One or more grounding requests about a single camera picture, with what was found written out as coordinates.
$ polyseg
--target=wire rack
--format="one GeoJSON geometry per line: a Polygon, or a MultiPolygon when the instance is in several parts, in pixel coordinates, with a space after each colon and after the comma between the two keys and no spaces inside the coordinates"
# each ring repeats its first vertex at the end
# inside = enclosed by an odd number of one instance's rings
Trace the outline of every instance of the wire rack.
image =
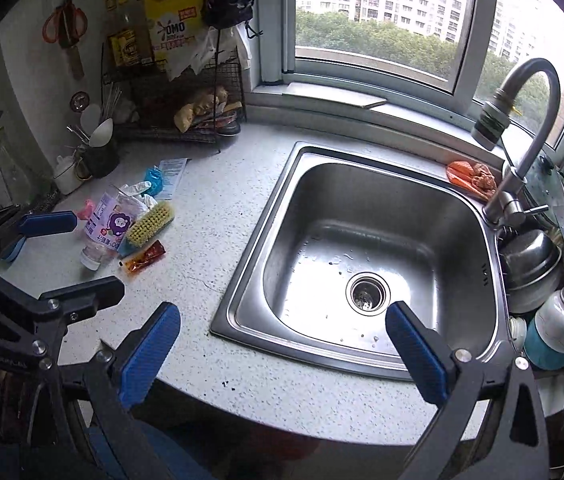
{"type": "Polygon", "coordinates": [[[136,123],[120,124],[114,127],[118,140],[186,140],[193,142],[215,142],[216,133],[221,133],[227,123],[245,120],[244,87],[241,77],[241,64],[237,50],[219,64],[207,63],[199,74],[187,68],[182,74],[168,81],[167,76],[155,65],[141,67],[132,72],[106,74],[104,81],[126,81],[124,94],[137,106],[140,116],[136,123]],[[241,102],[241,108],[218,114],[215,127],[192,127],[181,133],[174,125],[173,115],[184,105],[190,103],[191,96],[202,89],[223,86],[229,94],[228,103],[241,102]]]}

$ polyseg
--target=bottle label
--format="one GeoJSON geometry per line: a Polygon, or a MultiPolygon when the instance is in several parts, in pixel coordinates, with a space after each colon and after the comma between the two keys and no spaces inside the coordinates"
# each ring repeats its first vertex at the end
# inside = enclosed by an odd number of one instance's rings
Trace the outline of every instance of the bottle label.
{"type": "Polygon", "coordinates": [[[113,60],[115,66],[124,66],[124,60],[122,59],[122,52],[120,50],[120,43],[115,35],[108,36],[108,42],[111,45],[111,51],[113,52],[113,60]]]}
{"type": "Polygon", "coordinates": [[[122,210],[117,200],[104,193],[84,232],[94,242],[117,250],[131,223],[132,217],[122,210]]]}
{"type": "Polygon", "coordinates": [[[121,31],[117,35],[117,41],[122,54],[122,62],[127,66],[137,64],[140,60],[140,56],[137,54],[135,31],[130,28],[121,31]]]}

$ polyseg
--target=scissors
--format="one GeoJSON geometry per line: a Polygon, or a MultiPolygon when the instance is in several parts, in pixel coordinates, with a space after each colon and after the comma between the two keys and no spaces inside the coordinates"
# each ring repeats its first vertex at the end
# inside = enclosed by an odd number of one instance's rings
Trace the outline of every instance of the scissors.
{"type": "Polygon", "coordinates": [[[84,12],[75,7],[72,0],[64,0],[61,6],[55,7],[44,23],[42,37],[46,43],[59,41],[62,48],[70,48],[84,36],[87,27],[88,20],[84,12]]]}

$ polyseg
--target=red scissors handle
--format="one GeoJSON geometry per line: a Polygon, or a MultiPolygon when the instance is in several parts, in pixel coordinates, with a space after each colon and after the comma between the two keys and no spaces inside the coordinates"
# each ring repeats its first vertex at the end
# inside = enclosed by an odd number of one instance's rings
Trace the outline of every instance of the red scissors handle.
{"type": "Polygon", "coordinates": [[[56,43],[57,40],[60,40],[60,43],[62,43],[61,27],[66,31],[66,42],[70,44],[77,43],[88,28],[86,14],[72,3],[57,7],[42,27],[44,41],[46,43],[56,43]],[[49,33],[49,28],[51,27],[54,30],[49,33]]]}

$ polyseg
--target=speckled countertop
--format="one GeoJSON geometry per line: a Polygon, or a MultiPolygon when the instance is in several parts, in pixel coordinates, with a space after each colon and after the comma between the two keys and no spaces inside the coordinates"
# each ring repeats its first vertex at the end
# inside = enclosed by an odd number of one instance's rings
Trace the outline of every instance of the speckled countertop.
{"type": "MultiPolygon", "coordinates": [[[[291,361],[208,332],[298,140],[358,152],[372,150],[373,156],[386,160],[395,154],[345,137],[251,123],[243,127],[238,142],[222,153],[203,145],[125,145],[122,163],[110,176],[82,186],[60,203],[58,210],[81,208],[86,198],[97,201],[108,184],[142,180],[145,169],[161,159],[190,159],[172,202],[175,219],[159,235],[167,254],[138,276],[128,277],[116,261],[94,273],[86,270],[79,262],[81,225],[73,233],[27,240],[17,260],[1,267],[6,279],[35,297],[110,274],[126,284],[126,295],[117,307],[70,327],[60,364],[88,360],[100,340],[117,346],[161,301],[170,301],[180,309],[182,329],[159,372],[162,381],[222,410],[283,430],[363,444],[414,444],[435,412],[414,384],[291,361]]],[[[417,170],[443,175],[439,165],[410,155],[409,160],[417,170]]],[[[564,384],[556,383],[551,392],[558,386],[564,391],[564,384]]],[[[552,403],[563,404],[563,396],[562,392],[551,396],[552,403]]],[[[480,403],[466,436],[476,433],[483,412],[480,403]]]]}

